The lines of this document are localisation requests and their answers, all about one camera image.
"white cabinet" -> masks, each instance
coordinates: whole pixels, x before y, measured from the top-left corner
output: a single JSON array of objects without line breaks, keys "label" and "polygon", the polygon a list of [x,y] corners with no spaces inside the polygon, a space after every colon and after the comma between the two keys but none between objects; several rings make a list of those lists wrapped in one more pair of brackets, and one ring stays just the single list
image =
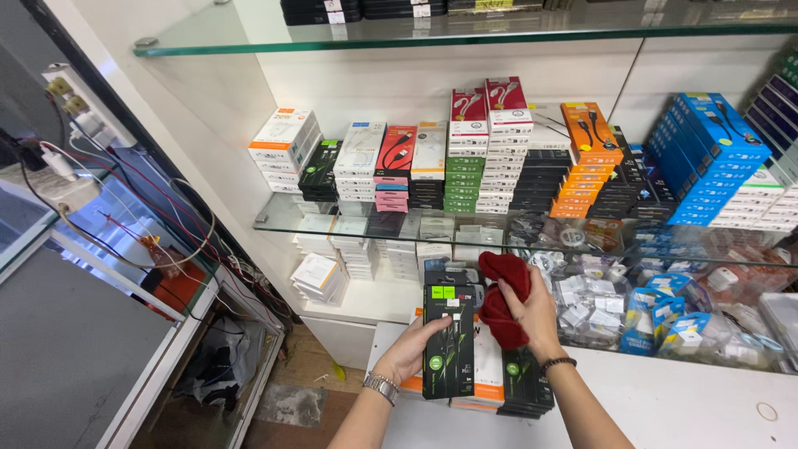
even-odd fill
[{"label": "white cabinet", "polygon": [[333,356],[335,363],[357,369],[368,366],[371,340],[374,340],[377,326],[306,316],[302,317],[302,321]]}]

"power strip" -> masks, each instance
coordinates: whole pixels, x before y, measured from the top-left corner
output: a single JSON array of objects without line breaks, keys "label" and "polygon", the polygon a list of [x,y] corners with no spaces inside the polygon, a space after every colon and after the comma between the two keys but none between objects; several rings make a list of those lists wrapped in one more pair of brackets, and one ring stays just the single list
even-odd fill
[{"label": "power strip", "polygon": [[[101,193],[100,186],[91,177],[78,177],[77,181],[67,181],[50,167],[37,172],[26,170],[26,174],[40,197],[56,209],[61,204],[67,204],[70,213],[80,210]],[[0,170],[0,188],[23,200],[41,204],[25,184],[19,164]]]}]

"hand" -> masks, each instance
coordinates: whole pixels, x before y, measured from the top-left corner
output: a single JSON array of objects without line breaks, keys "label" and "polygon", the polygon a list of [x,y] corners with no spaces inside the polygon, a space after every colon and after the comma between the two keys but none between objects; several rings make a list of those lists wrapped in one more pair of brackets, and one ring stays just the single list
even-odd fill
[{"label": "hand", "polygon": [[422,326],[421,317],[416,318],[393,346],[380,357],[373,371],[391,379],[396,385],[410,379],[421,371],[421,365],[424,363],[421,353],[427,347],[429,337],[435,335],[435,332],[444,330],[451,323],[452,317],[445,316]]},{"label": "hand", "polygon": [[551,359],[568,357],[557,338],[557,307],[554,304],[554,297],[543,282],[540,268],[527,264],[527,270],[531,288],[529,297],[523,304],[518,300],[510,284],[504,279],[499,279],[499,289],[507,301],[510,315],[529,336],[529,348],[539,363],[544,364]]}]

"white countertop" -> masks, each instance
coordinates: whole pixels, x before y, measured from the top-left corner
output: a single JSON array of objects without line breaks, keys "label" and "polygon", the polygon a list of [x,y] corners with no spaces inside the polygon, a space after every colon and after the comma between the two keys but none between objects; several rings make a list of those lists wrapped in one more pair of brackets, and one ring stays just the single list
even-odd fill
[{"label": "white countertop", "polygon": [[[369,370],[404,331],[379,323]],[[566,348],[638,449],[798,447],[798,376]],[[768,421],[757,411],[776,411]],[[767,405],[762,415],[775,415]],[[540,420],[489,415],[400,397],[384,448],[571,447],[557,407]]]}]

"bracelet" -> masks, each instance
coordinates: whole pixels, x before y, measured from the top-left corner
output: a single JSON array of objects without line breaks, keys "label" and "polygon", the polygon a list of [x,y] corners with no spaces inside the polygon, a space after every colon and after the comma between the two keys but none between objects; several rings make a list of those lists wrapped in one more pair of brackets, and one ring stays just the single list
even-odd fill
[{"label": "bracelet", "polygon": [[546,370],[548,370],[548,368],[551,368],[556,364],[561,364],[564,362],[568,362],[569,364],[574,365],[574,368],[576,368],[576,360],[572,359],[571,357],[561,357],[559,359],[551,359],[547,361],[545,364],[543,364],[543,366],[540,367],[540,375],[545,376]]}]

